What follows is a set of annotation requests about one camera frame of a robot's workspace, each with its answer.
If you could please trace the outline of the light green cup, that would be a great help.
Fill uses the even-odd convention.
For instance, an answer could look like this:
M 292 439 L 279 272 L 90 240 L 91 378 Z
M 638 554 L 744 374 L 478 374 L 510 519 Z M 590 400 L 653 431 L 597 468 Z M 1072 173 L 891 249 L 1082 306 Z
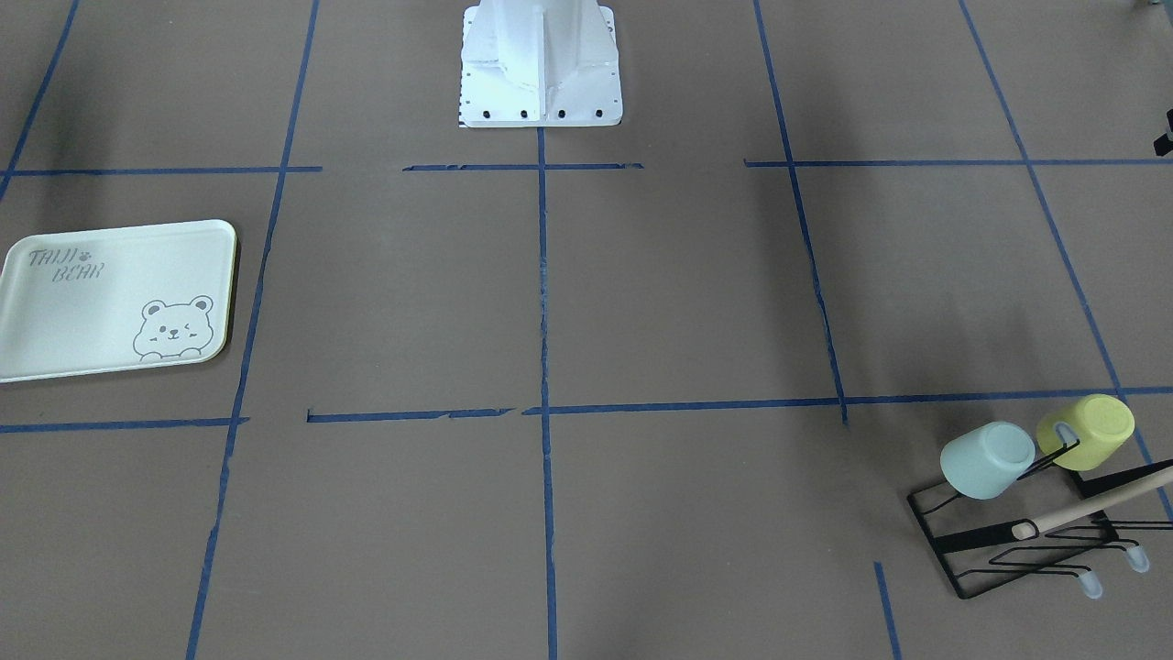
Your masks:
M 994 499 L 1035 464 L 1035 438 L 1015 423 L 994 421 L 952 438 L 942 448 L 945 482 L 971 499 Z

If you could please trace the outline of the cream bear serving tray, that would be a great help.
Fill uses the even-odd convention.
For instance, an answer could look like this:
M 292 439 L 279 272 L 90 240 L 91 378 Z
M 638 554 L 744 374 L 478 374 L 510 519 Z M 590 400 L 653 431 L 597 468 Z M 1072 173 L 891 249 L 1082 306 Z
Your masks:
M 20 239 L 4 261 L 4 382 L 206 362 L 226 343 L 237 247 L 223 220 Z

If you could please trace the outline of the yellow cup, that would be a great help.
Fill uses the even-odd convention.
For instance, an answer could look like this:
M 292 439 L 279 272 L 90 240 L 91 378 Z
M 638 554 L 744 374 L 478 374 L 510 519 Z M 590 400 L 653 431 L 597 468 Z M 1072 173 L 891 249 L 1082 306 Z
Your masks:
M 1049 413 L 1036 426 L 1036 438 L 1047 456 L 1065 451 L 1056 456 L 1056 465 L 1089 471 L 1101 467 L 1134 431 L 1135 419 L 1125 402 L 1094 393 Z

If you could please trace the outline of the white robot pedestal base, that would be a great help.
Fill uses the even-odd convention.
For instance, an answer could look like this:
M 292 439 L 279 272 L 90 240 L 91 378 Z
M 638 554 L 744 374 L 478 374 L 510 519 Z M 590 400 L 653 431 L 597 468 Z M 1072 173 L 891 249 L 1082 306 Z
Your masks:
M 619 35 L 606 5 L 481 1 L 461 26 L 457 125 L 621 124 Z

